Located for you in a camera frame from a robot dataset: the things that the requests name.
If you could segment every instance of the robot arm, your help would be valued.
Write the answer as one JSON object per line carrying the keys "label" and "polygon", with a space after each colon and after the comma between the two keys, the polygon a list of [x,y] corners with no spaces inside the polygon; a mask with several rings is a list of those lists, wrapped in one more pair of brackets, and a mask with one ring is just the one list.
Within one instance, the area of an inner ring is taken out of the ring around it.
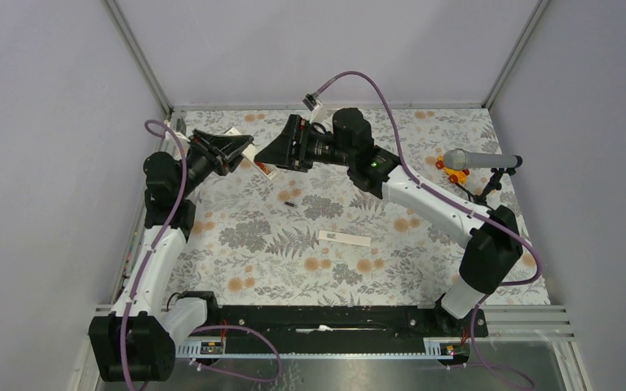
{"label": "robot arm", "polygon": [[[361,191],[414,210],[447,232],[465,249],[465,255],[460,266],[460,278],[436,305],[454,319],[464,318],[485,295],[493,293],[522,256],[521,244],[507,234],[418,187],[395,154],[375,145],[371,125],[357,108],[343,108],[335,112],[332,133],[321,130],[318,124],[312,125],[300,116],[290,116],[282,133],[263,148],[255,160],[301,172],[307,172],[314,162],[346,166],[347,175]],[[463,200],[430,181],[422,182],[468,207],[473,213],[490,215],[491,219],[518,232],[514,213],[510,209],[500,206],[491,211],[485,206]]]}
{"label": "robot arm", "polygon": [[[165,316],[162,298],[171,271],[183,251],[195,219],[196,206],[185,197],[211,173],[225,176],[243,160],[241,153],[253,137],[215,136],[198,130],[188,139],[187,175],[179,194],[182,169],[166,152],[156,152],[143,164],[146,175],[145,232],[141,257],[145,268],[135,267],[129,284],[108,316],[95,316],[88,335],[100,376],[104,381],[123,381],[119,330],[124,310],[130,303],[126,351],[133,380],[166,380],[174,369],[176,346],[207,318],[206,303],[200,297],[181,300]],[[179,208],[161,238],[157,238],[177,198]]]}

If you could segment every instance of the floral mat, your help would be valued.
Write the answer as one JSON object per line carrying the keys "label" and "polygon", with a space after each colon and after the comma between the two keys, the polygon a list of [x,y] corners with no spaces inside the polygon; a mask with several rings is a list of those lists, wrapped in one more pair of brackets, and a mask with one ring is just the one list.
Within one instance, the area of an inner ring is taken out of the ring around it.
{"label": "floral mat", "polygon": [[[376,144],[396,153],[395,138],[382,110],[362,110]],[[282,130],[286,110],[187,112],[188,130],[221,134],[235,126],[264,147]],[[460,147],[498,153],[488,111],[394,110],[408,163],[419,174],[462,197],[437,156]],[[330,130],[329,120],[325,126]],[[488,169],[473,169],[465,187],[479,193]],[[415,211],[378,200],[356,189],[346,169],[315,164],[307,174],[281,171],[272,181],[248,161],[226,177],[210,176],[190,195],[196,223],[166,295],[188,290],[215,292],[232,305],[420,305],[432,304],[457,276],[463,250]],[[517,198],[504,178],[491,193],[492,207],[505,204],[518,216]],[[370,247],[318,241],[317,231],[371,237]],[[507,279],[535,271],[530,254]],[[549,304],[543,279],[531,286],[500,288],[487,304]]]}

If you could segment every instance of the gray wall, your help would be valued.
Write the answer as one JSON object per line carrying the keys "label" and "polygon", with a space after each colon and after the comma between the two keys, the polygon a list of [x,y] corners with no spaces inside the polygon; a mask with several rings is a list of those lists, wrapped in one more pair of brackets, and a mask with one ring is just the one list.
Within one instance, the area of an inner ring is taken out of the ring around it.
{"label": "gray wall", "polygon": [[626,389],[626,2],[553,1],[492,117],[594,389]]}
{"label": "gray wall", "polygon": [[0,390],[66,389],[160,110],[100,1],[0,1]]}
{"label": "gray wall", "polygon": [[[392,103],[481,103],[536,0],[119,3],[174,105],[301,105],[350,69]],[[378,104],[350,79],[323,101]]]}

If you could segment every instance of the orange toy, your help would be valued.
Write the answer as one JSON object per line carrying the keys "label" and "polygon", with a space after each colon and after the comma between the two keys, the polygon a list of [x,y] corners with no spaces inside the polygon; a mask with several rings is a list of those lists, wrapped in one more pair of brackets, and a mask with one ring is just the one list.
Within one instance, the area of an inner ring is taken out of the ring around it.
{"label": "orange toy", "polygon": [[438,156],[438,160],[435,161],[435,166],[447,173],[447,178],[450,179],[450,182],[461,183],[462,185],[466,183],[466,176],[469,175],[469,170],[463,169],[462,171],[455,171],[454,169],[445,167],[442,156]]}

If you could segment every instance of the microphone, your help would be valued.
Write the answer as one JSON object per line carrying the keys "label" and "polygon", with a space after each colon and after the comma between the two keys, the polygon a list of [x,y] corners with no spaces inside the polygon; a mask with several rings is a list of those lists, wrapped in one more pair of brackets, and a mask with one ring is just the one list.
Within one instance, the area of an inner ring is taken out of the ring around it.
{"label": "microphone", "polygon": [[495,153],[468,152],[457,148],[443,156],[445,167],[461,169],[516,169],[522,165],[522,157],[517,155],[497,155]]}

